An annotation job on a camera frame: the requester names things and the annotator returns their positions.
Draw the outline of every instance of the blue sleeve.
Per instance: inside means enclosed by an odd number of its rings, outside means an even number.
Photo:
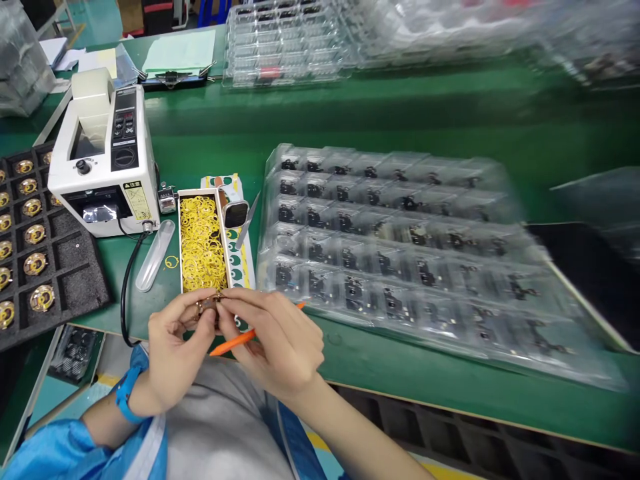
[[[111,454],[95,446],[82,421],[58,420],[20,446],[3,480],[99,478]]]

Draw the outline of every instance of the orange pen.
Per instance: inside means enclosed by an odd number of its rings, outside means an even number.
[[[305,306],[305,302],[298,303],[296,307],[302,310],[302,307]],[[210,357],[218,357],[220,355],[224,355],[226,352],[236,348],[238,345],[244,345],[246,342],[251,341],[255,338],[255,330],[249,330],[248,332],[244,332],[242,335],[238,335],[231,341],[224,342],[221,345],[218,345],[213,351],[209,354]]]

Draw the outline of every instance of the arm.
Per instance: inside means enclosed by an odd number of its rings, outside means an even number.
[[[322,330],[278,292],[225,290],[218,306],[226,340],[239,332],[233,315],[255,328],[258,342],[232,350],[265,390],[314,429],[353,480],[431,479],[398,444],[364,418],[316,372],[324,361]]]
[[[138,376],[131,391],[129,409],[134,415],[153,417],[166,412],[193,383],[215,338],[215,314],[213,310],[205,310],[196,323],[191,307],[214,293],[214,289],[184,293],[149,318],[149,370]],[[194,327],[193,336],[185,342],[184,332]],[[115,391],[91,406],[81,420],[96,445],[112,450],[138,428],[138,424],[128,422],[120,412]]]

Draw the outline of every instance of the warning label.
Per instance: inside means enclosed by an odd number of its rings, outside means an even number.
[[[131,203],[133,214],[136,220],[147,220],[151,218],[151,212],[149,211],[149,205],[147,204],[147,198],[145,197],[145,190],[142,188],[142,182],[127,182],[123,185],[125,193]]]

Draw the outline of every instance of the hand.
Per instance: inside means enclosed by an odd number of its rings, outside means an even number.
[[[232,350],[235,358],[260,385],[284,403],[292,402],[314,381],[324,361],[322,330],[280,292],[234,288],[222,292],[219,327],[230,341],[240,332],[233,315],[255,329],[260,342]]]
[[[201,289],[178,295],[162,311],[149,318],[149,372],[140,375],[129,407],[141,417],[158,415],[174,407],[195,380],[215,338],[215,312],[205,310],[194,320],[198,300],[216,293]],[[194,330],[188,341],[182,336]]]

